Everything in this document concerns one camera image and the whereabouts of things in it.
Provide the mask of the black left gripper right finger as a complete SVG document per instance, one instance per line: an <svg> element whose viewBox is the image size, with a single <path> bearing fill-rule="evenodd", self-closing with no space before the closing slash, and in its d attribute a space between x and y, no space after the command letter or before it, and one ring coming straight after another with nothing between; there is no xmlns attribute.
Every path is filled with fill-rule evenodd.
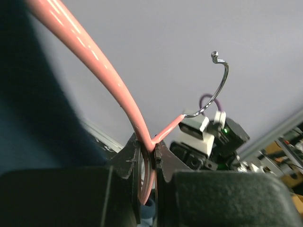
<svg viewBox="0 0 303 227"><path fill-rule="evenodd" d="M289 190L263 173L191 170L160 142L155 150L157 226L300 227Z"/></svg>

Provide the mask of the navy blue tank top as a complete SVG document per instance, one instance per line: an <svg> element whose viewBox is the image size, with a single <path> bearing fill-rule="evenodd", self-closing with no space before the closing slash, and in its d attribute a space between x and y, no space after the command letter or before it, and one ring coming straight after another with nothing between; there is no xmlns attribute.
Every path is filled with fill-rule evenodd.
<svg viewBox="0 0 303 227"><path fill-rule="evenodd" d="M22 0L0 3L0 171L103 165L58 84Z"/></svg>

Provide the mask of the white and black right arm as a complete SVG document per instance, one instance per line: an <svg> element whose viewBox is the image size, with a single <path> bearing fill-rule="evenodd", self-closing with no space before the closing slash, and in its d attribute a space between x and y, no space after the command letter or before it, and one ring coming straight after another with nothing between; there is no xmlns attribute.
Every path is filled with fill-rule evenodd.
<svg viewBox="0 0 303 227"><path fill-rule="evenodd" d="M193 170L234 170L236 150L250 137L231 118L208 120L186 118L180 124L180 133L170 144L170 151Z"/></svg>

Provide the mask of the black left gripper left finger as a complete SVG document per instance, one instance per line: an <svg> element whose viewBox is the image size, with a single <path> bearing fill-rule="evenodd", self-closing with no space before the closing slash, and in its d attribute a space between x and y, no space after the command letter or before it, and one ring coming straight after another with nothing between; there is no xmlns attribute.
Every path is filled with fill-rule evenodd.
<svg viewBox="0 0 303 227"><path fill-rule="evenodd" d="M1 226L137 226L140 148L132 135L105 167L28 169L3 174Z"/></svg>

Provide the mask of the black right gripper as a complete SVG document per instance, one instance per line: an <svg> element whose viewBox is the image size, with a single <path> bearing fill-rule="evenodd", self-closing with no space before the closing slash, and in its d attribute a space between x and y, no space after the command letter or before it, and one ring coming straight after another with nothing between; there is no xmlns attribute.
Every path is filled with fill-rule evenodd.
<svg viewBox="0 0 303 227"><path fill-rule="evenodd" d="M192 170L215 171L218 165L210 161L205 154L184 143L173 141L170 151Z"/></svg>

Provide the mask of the coral pink hanger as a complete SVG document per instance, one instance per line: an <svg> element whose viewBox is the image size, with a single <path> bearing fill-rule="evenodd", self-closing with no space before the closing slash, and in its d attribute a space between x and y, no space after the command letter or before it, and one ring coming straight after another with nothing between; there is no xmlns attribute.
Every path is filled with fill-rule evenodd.
<svg viewBox="0 0 303 227"><path fill-rule="evenodd" d="M218 58L218 52L212 52L213 63L223 65L224 74L219 87L211 96L208 104L195 113L179 115L158 135L151 138L144 118L128 88L97 44L67 7L60 0L28 0L26 4L30 12L98 78L126 113L137 139L143 144L141 153L144 159L145 175L143 185L139 189L141 191L140 203L146 204L155 178L152 162L155 160L156 144L160 143L184 118L194 118L210 106L227 80L228 63Z"/></svg>

